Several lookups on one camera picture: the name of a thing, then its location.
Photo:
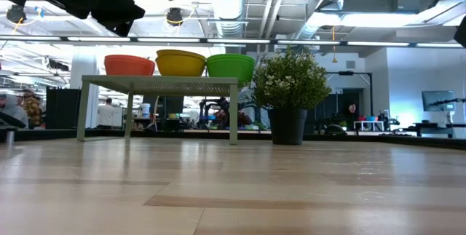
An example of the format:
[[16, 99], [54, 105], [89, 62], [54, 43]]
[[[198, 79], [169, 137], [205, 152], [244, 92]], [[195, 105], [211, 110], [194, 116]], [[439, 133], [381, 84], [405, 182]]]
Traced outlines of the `yellow plastic mini bowl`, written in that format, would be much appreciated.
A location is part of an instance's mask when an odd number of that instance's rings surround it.
[[166, 55], [156, 59], [162, 76], [199, 77], [205, 70], [206, 60], [185, 55]]
[[183, 55], [189, 57], [199, 58], [201, 60], [206, 60], [206, 57], [194, 52], [184, 51], [184, 50], [176, 50], [176, 49], [161, 49], [157, 51], [157, 56], [168, 56], [168, 55]]

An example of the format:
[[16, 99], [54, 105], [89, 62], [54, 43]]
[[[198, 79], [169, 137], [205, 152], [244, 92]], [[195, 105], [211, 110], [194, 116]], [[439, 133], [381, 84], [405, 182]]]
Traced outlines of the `black ceiling-hung device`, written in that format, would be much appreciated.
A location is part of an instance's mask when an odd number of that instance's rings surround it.
[[24, 7], [19, 5], [12, 5], [6, 13], [6, 18], [8, 21], [15, 24], [22, 24], [27, 20], [26, 14], [24, 12]]
[[171, 26], [180, 26], [183, 24], [183, 16], [181, 9], [177, 7], [169, 8], [169, 11], [166, 14], [166, 22]]

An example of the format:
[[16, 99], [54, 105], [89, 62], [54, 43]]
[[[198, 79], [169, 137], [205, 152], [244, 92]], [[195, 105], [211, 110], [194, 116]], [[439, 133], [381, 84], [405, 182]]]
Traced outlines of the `pale green metal shelf stand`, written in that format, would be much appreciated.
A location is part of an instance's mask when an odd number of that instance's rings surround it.
[[81, 142], [85, 141], [87, 107], [90, 86], [92, 85], [126, 94], [128, 96], [127, 118], [129, 120], [133, 119], [132, 109], [135, 95], [229, 97], [229, 143], [237, 144], [239, 92], [237, 78], [83, 75], [76, 132], [76, 139]]

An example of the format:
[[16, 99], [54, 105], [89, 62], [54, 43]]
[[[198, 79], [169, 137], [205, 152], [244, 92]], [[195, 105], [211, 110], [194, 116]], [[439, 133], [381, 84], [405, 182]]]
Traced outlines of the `black desk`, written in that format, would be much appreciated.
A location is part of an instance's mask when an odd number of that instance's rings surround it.
[[446, 135], [447, 138], [454, 138], [454, 130], [456, 128], [466, 129], [465, 123], [414, 123], [413, 125], [407, 128], [398, 128], [393, 130], [393, 132], [414, 132], [417, 137], [422, 137], [423, 135]]

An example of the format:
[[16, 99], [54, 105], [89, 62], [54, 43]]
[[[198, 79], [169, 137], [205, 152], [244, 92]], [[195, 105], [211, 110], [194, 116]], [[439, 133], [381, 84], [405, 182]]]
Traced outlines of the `person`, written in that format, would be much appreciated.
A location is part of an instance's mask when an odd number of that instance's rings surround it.
[[[15, 95], [0, 93], [0, 113], [4, 113], [20, 122], [19, 128], [28, 128], [28, 115], [25, 110], [17, 104]], [[10, 123], [0, 119], [0, 123], [18, 127], [17, 123]]]
[[98, 127], [111, 129], [114, 117], [114, 107], [111, 105], [112, 99], [107, 98], [104, 105], [98, 106]]
[[30, 89], [23, 90], [23, 108], [28, 116], [30, 129], [42, 125], [42, 105], [40, 99]]
[[344, 110], [345, 120], [349, 123], [353, 123], [359, 119], [358, 105], [356, 103], [351, 103]]

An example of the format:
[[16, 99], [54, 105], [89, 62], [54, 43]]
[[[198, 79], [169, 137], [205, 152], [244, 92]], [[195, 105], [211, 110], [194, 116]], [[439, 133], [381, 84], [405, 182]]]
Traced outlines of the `black cabinet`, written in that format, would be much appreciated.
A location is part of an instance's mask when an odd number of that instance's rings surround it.
[[45, 126], [48, 130], [75, 129], [78, 123], [80, 89], [46, 90]]

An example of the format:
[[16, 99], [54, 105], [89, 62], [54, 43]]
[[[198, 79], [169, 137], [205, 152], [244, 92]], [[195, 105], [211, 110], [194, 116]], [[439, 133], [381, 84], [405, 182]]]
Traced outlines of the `black bar with light strips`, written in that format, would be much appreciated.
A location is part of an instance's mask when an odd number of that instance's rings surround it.
[[435, 42], [390, 42], [390, 41], [331, 41], [290, 39], [206, 39], [170, 37], [115, 37], [115, 36], [16, 36], [0, 35], [0, 41], [65, 42], [91, 44], [239, 44], [239, 45], [285, 45], [285, 46], [332, 46], [332, 47], [416, 47], [460, 49], [461, 44]]

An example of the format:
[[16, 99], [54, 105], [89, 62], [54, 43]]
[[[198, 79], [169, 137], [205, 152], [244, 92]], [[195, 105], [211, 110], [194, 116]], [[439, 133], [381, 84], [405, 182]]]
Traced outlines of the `small white table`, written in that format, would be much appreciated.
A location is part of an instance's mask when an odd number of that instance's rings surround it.
[[353, 127], [356, 131], [367, 132], [383, 132], [384, 122], [380, 121], [356, 121], [353, 122]]

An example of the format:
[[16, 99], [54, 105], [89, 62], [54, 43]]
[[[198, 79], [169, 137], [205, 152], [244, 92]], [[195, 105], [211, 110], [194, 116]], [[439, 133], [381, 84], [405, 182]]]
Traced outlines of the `potted plant in black pot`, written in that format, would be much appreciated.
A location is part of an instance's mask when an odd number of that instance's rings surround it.
[[267, 110], [275, 145], [302, 144], [307, 111], [331, 93], [326, 75], [308, 49], [288, 47], [284, 53], [260, 60], [252, 77], [251, 97]]

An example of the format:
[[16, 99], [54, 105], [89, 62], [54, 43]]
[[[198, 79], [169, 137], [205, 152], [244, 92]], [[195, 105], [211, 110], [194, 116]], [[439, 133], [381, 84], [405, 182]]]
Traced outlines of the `wall-mounted monitor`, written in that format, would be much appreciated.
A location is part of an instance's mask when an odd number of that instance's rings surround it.
[[422, 91], [423, 111], [455, 111], [456, 98], [451, 90]]

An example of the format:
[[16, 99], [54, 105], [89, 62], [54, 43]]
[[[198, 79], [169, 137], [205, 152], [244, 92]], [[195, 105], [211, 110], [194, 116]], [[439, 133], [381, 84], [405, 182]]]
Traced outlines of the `silver corrugated ventilation duct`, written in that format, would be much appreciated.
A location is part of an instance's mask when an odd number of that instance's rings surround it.
[[240, 38], [245, 30], [245, 0], [213, 0], [213, 15], [219, 20], [216, 30], [220, 38]]

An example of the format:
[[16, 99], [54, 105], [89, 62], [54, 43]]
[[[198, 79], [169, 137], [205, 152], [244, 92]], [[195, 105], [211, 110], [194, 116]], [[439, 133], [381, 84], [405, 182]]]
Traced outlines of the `black table edge rail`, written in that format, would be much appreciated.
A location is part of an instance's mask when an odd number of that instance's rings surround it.
[[[75, 139], [76, 130], [14, 130], [14, 141], [39, 141], [39, 140], [59, 140]], [[103, 140], [112, 138], [123, 138], [125, 133], [122, 130], [86, 130], [84, 139]], [[227, 133], [214, 132], [144, 132], [133, 131], [130, 135], [132, 138], [151, 138], [151, 139], [181, 139], [181, 140], [228, 140]], [[324, 142], [362, 142], [362, 143], [390, 143], [407, 146], [423, 146], [431, 148], [446, 148], [460, 151], [466, 151], [465, 139], [449, 138], [423, 138], [408, 137], [401, 135], [305, 135], [305, 141], [324, 141]]]

